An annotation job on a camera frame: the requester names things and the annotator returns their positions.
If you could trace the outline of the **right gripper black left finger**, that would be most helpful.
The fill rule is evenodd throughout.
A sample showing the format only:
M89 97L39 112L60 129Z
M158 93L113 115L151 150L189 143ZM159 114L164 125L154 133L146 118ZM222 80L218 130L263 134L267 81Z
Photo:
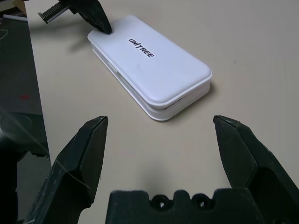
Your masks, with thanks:
M86 122L56 157L25 224L76 224L94 203L103 166L108 117Z

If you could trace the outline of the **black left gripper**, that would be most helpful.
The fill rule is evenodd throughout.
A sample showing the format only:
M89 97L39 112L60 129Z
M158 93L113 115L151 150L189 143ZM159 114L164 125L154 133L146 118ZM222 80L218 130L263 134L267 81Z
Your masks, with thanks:
M98 0L78 0L77 10L71 4L70 0L59 0L58 3L51 6L46 11L38 12L38 15L46 24L48 24L67 10L70 10L73 14L78 12L87 23L100 32L107 35L112 33L109 20Z

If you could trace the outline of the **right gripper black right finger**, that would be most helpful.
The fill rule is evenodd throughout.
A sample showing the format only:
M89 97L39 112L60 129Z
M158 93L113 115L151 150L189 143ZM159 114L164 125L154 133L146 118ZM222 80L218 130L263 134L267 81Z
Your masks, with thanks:
M231 187L249 191L267 224L297 224L299 189L274 154L240 121L215 115L213 123Z

